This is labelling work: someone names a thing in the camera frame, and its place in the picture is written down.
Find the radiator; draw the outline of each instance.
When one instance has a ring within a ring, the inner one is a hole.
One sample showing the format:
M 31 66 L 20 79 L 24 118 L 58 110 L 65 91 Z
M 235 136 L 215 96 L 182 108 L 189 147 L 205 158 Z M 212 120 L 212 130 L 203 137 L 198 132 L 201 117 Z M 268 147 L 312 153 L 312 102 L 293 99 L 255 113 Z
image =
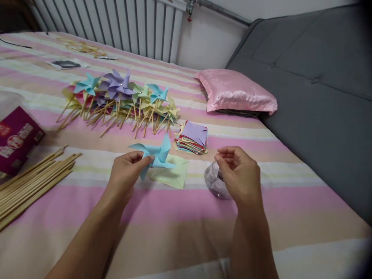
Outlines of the radiator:
M 32 0 L 43 31 L 60 31 L 176 63 L 182 0 Z

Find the satin pillowcase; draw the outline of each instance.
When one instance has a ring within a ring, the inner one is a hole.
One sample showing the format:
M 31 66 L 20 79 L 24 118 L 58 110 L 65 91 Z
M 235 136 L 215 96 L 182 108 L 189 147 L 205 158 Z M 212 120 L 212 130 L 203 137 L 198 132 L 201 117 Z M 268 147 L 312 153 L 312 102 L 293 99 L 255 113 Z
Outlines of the satin pillowcase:
M 196 77 L 207 91 L 208 112 L 235 109 L 268 112 L 272 115 L 278 109 L 273 95 L 239 72 L 208 69 L 198 72 Z

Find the yellow square paper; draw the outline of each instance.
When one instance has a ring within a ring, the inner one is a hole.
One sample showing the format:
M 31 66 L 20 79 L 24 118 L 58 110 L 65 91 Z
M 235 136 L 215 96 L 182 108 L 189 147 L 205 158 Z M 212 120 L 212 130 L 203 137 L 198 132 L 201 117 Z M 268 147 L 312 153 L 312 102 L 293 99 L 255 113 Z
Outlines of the yellow square paper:
M 183 189 L 189 161 L 181 157 L 168 154 L 166 162 L 176 166 L 172 169 L 154 168 L 150 178 L 177 189 Z

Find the black cable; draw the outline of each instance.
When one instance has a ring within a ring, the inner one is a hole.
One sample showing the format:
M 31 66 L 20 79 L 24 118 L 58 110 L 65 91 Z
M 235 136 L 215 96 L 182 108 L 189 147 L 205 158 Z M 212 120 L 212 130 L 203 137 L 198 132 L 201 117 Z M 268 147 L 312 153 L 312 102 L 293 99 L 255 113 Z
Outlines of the black cable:
M 10 45 L 15 45 L 15 46 L 18 46 L 18 47 L 25 47 L 25 48 L 32 48 L 32 47 L 28 47 L 28 46 L 21 46 L 21 45 L 17 45 L 17 44 L 13 44 L 13 43 L 9 43 L 9 42 L 7 42 L 7 41 L 4 41 L 2 38 L 0 38 L 0 41 L 3 41 L 4 43 L 8 43 L 8 44 L 10 44 Z

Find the hand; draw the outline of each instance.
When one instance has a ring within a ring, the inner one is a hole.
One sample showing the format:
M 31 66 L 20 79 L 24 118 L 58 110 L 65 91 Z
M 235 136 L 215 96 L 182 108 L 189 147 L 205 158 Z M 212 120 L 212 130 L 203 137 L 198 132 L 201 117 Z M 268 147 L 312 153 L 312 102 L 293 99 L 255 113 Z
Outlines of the hand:
M 262 204 L 260 167 L 240 147 L 228 146 L 217 149 L 214 156 L 222 171 L 226 188 L 239 205 L 257 201 Z
M 115 158 L 110 180 L 105 190 L 106 196 L 110 197 L 109 199 L 128 203 L 133 196 L 133 186 L 141 171 L 154 160 L 154 156 L 145 158 L 142 156 L 143 152 L 133 151 Z

